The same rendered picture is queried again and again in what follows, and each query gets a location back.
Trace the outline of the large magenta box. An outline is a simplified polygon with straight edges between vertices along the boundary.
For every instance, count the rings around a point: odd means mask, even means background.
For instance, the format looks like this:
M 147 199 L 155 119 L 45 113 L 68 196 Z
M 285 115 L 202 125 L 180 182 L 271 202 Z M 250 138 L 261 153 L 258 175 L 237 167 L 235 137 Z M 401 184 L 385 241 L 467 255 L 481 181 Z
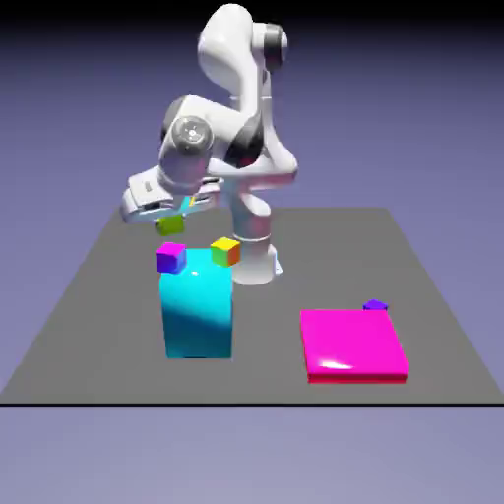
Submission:
M 396 384 L 409 362 L 385 310 L 303 309 L 300 335 L 310 384 Z

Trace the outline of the small yellow green orange cube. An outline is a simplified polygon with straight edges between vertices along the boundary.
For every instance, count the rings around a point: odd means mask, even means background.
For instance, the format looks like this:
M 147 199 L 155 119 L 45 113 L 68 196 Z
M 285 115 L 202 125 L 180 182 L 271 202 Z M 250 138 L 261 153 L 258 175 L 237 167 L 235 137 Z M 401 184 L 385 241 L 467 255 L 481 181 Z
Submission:
M 241 244 L 238 240 L 223 236 L 211 244 L 211 256 L 218 266 L 232 267 L 240 261 Z

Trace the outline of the small lime green cube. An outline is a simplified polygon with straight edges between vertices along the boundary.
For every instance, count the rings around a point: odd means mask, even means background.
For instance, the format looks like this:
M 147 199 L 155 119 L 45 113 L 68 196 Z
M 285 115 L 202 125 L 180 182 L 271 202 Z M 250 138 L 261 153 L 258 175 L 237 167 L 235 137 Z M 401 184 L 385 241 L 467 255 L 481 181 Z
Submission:
M 160 236 L 182 233 L 185 229 L 185 216 L 180 214 L 158 219 L 155 222 L 155 229 Z

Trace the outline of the small magenta purple cube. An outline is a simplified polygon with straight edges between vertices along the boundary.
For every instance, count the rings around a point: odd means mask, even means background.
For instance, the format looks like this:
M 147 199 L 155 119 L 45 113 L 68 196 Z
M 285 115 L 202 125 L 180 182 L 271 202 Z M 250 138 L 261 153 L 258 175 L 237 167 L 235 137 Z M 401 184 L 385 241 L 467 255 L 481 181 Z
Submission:
M 187 263 L 185 244 L 165 242 L 156 251 L 157 271 L 160 274 L 178 274 Z

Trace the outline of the large cyan box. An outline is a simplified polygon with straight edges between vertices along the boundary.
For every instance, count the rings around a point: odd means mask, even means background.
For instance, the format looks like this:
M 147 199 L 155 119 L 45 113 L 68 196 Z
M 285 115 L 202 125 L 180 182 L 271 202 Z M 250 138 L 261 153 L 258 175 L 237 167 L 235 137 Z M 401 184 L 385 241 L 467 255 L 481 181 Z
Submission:
M 159 297 L 167 357 L 231 357 L 231 269 L 215 264 L 210 249 L 190 248 L 183 270 L 162 273 Z

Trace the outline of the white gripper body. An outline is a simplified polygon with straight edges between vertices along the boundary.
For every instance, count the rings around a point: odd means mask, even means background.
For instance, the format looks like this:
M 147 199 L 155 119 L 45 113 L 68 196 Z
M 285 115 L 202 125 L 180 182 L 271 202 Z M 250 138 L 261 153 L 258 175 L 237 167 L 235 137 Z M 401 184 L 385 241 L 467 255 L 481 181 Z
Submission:
M 219 202 L 221 185 L 219 178 L 205 178 L 195 194 L 173 196 L 154 180 L 130 178 L 120 214 L 127 223 L 146 223 L 205 211 Z

